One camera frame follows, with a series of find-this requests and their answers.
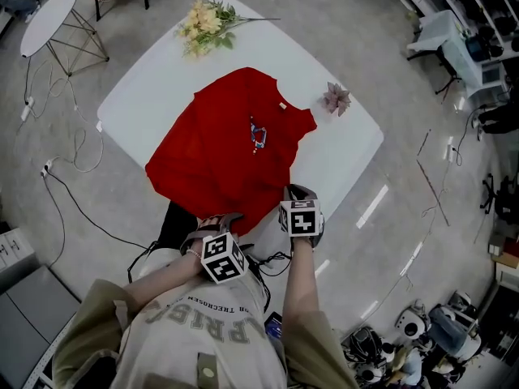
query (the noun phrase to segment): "succulent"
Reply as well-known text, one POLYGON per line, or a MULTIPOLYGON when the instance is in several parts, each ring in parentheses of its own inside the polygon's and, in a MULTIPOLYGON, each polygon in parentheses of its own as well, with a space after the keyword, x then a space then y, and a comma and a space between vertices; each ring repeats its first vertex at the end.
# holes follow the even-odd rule
POLYGON ((342 89, 338 83, 328 82, 328 91, 323 94, 323 107, 330 113, 339 109, 339 117, 351 104, 350 91, 342 89))

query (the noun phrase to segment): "olive green sleeve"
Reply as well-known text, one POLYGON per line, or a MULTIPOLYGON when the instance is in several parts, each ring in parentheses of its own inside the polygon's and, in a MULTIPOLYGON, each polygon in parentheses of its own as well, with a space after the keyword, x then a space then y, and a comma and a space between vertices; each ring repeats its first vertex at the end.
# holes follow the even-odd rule
POLYGON ((283 329, 281 342, 289 376, 296 383, 322 389, 358 389, 322 311, 301 315, 283 329))
POLYGON ((116 314, 116 301, 130 323, 138 312, 130 294, 109 281, 94 282, 54 354, 53 381, 58 388, 65 387, 94 354, 118 352, 124 330, 116 314))

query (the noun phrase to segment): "concrete floor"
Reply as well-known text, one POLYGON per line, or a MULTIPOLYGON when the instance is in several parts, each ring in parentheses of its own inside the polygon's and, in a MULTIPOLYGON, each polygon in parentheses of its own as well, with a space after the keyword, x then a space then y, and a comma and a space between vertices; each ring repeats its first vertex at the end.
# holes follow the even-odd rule
MULTIPOLYGON (((150 0, 148 11, 142 0, 109 0, 104 5, 103 10, 112 8, 96 27, 110 62, 71 78, 78 105, 90 122, 97 122, 98 106, 125 72, 186 14, 193 1, 150 0)), ((497 171, 495 147, 490 138, 478 143, 469 129, 461 148, 463 165, 450 165, 446 174, 443 157, 448 137, 459 141, 469 107, 454 111, 461 86, 453 88, 443 104, 441 96, 435 95, 434 90, 448 79, 437 60, 405 60, 405 47, 413 39, 407 10, 399 0, 240 1, 264 16, 281 17, 277 26, 346 85, 384 132, 382 147, 328 221, 315 251, 316 266, 326 259, 331 262, 318 284, 320 303, 332 325, 347 331, 373 305, 380 309, 369 323, 391 334, 398 314, 414 299, 421 298, 431 308, 455 289, 467 292, 477 304, 492 278, 487 255, 491 217, 483 219, 478 205, 484 175, 490 169, 497 171), (446 174, 442 204, 450 227, 439 212, 423 214, 435 205, 416 161, 427 132, 419 160, 437 192, 446 174), (383 185, 388 193, 358 229, 357 220, 383 185), (419 242, 423 242, 419 256, 398 281, 419 242)), ((84 15, 93 14, 93 0, 78 4, 84 15)), ((49 99, 40 119, 30 118, 15 136, 24 107, 27 60, 19 55, 24 29, 24 24, 16 24, 0 41, 2 202, 6 219, 24 229, 40 259, 48 263, 59 252, 62 228, 39 172, 49 158, 72 155, 74 133, 84 124, 66 89, 60 97, 49 99)), ((45 59, 50 59, 46 50, 33 57, 31 75, 45 59)), ((42 69, 36 76, 32 91, 36 111, 45 99, 48 73, 42 69)), ((56 67, 54 77, 59 76, 56 67)), ((95 131, 86 129, 80 167, 95 164, 99 154, 95 131)), ((148 244, 158 236, 168 201, 154 192, 130 157, 108 136, 103 138, 105 152, 96 170, 78 173, 57 162, 54 172, 98 224, 114 235, 148 244)), ((125 284, 126 269, 140 249, 93 228, 57 182, 49 180, 49 186, 66 224, 66 248, 54 266, 56 273, 79 296, 98 277, 125 284)), ((275 269, 284 264, 277 263, 275 269)), ((268 281, 273 309, 281 308, 284 281, 284 276, 268 281)))

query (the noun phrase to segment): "drawer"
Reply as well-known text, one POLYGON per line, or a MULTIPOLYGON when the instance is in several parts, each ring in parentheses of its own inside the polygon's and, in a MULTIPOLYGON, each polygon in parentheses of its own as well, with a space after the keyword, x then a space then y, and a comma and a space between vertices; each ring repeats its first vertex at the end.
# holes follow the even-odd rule
POLYGON ((0 236, 0 256, 3 259, 3 262, 6 263, 8 267, 10 265, 14 265, 19 261, 18 256, 11 249, 9 242, 7 242, 7 239, 3 235, 0 236))
POLYGON ((18 259, 23 259, 34 252, 20 229, 4 233, 3 237, 18 259))

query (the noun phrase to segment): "green leaf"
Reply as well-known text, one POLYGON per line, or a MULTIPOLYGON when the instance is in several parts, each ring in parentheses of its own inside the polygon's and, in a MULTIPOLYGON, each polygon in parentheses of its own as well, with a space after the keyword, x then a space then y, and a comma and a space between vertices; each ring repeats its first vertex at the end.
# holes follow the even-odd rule
POLYGON ((230 41, 230 38, 228 38, 227 36, 224 37, 222 40, 221 40, 221 43, 227 48, 227 49, 232 49, 233 48, 233 42, 230 41))

